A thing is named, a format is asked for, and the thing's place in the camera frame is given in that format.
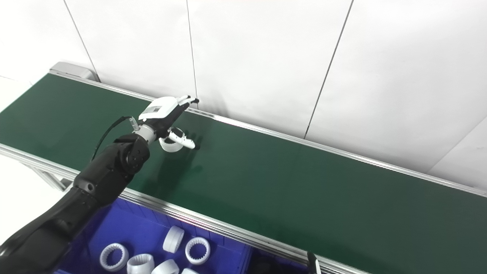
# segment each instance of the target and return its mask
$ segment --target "blue bin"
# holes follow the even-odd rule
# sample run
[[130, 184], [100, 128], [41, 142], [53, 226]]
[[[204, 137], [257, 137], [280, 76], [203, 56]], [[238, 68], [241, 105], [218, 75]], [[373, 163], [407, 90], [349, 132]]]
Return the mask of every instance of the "blue bin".
[[[166, 234], [173, 225], [185, 230], [183, 242], [175, 254], [162, 249]], [[187, 242], [197, 236], [210, 242], [211, 253], [206, 263], [194, 266], [186, 259], [184, 249]], [[71, 251], [56, 273], [109, 273], [100, 266], [99, 256], [111, 243], [124, 245], [129, 251], [129, 257], [149, 253], [154, 257], [155, 266], [174, 259], [181, 271], [191, 268], [199, 274], [244, 274], [252, 253], [252, 248], [246, 244], [119, 198], [91, 220], [73, 242]], [[127, 269], [123, 268], [116, 273], [125, 274]]]

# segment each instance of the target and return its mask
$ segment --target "black cable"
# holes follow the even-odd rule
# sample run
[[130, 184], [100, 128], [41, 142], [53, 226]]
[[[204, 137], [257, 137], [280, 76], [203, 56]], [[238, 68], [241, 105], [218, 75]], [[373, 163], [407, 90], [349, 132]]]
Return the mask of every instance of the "black cable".
[[92, 159], [90, 160], [93, 161], [94, 157], [96, 156], [96, 152], [98, 151], [98, 149], [100, 148], [100, 145], [101, 143], [103, 142], [103, 140], [105, 139], [105, 137], [108, 135], [108, 133], [114, 128], [116, 127], [118, 124], [120, 124], [121, 122], [131, 118], [132, 116], [122, 116], [120, 117], [117, 121], [115, 121], [108, 129], [107, 131], [105, 131], [105, 133], [103, 134], [103, 136], [101, 137], [100, 141], [98, 142], [98, 144], [96, 145], [96, 147], [94, 148], [94, 152], [93, 152], [93, 156], [92, 156]]

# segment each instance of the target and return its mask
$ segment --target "white plastic ring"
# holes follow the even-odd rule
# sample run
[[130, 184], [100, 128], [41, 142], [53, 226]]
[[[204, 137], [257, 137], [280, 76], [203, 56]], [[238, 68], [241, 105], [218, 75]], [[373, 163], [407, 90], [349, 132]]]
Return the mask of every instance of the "white plastic ring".
[[159, 138], [159, 143], [161, 144], [161, 147], [163, 150], [166, 152], [177, 152], [180, 151], [183, 148], [183, 145], [180, 143], [166, 143], [162, 138]]
[[[117, 249], [122, 251], [122, 257], [120, 258], [120, 260], [116, 264], [108, 265], [108, 262], [107, 262], [108, 255]], [[119, 243], [113, 243], [113, 244], [108, 245], [101, 252], [101, 254], [100, 254], [100, 265], [106, 271], [116, 272], [116, 271], [121, 270], [125, 266], [128, 259], [129, 259], [129, 252], [127, 251], [127, 249]]]
[[178, 250], [181, 241], [183, 240], [184, 230], [177, 226], [171, 227], [169, 229], [168, 234], [166, 235], [166, 239], [164, 239], [164, 243], [162, 244], [162, 249], [175, 253]]
[[173, 259], [169, 259], [154, 268], [152, 274], [179, 274], [179, 267]]
[[128, 274], [150, 274], [154, 270], [154, 257], [150, 254], [139, 254], [127, 262]]
[[[205, 255], [203, 255], [203, 257], [201, 257], [201, 258], [193, 258], [189, 255], [189, 251], [191, 250], [191, 248], [197, 244], [202, 244], [206, 248]], [[191, 264], [194, 264], [194, 265], [204, 264], [208, 260], [208, 258], [210, 257], [210, 243], [208, 243], [208, 241], [202, 237], [193, 238], [187, 243], [185, 253], [186, 253], [187, 260]]]
[[199, 274], [198, 272], [194, 271], [193, 269], [185, 268], [181, 274]]

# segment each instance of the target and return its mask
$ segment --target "metal bracket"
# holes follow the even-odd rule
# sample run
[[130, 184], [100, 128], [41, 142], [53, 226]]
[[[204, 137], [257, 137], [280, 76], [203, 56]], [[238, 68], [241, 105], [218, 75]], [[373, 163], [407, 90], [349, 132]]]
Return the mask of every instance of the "metal bracket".
[[59, 190], [59, 191], [65, 191], [69, 185], [71, 185], [71, 181], [68, 179], [61, 179], [58, 180], [52, 173], [42, 171], [38, 168], [25, 165], [26, 167], [32, 169], [39, 177], [41, 177], [48, 185], [50, 185], [52, 188]]
[[98, 77], [98, 75], [92, 72], [91, 70], [70, 63], [66, 63], [66, 62], [58, 62], [50, 70], [67, 74], [70, 76], [75, 76], [75, 77], [80, 77], [80, 78], [100, 82], [100, 78]]

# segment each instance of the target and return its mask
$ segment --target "green conveyor belt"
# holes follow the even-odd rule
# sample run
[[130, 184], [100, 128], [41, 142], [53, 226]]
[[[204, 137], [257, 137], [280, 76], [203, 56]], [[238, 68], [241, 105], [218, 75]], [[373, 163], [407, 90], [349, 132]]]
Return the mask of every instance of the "green conveyor belt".
[[[0, 114], [0, 143], [81, 170], [147, 105], [46, 75]], [[152, 145], [131, 189], [374, 274], [487, 272], [484, 197], [196, 114], [175, 125], [201, 150]]]

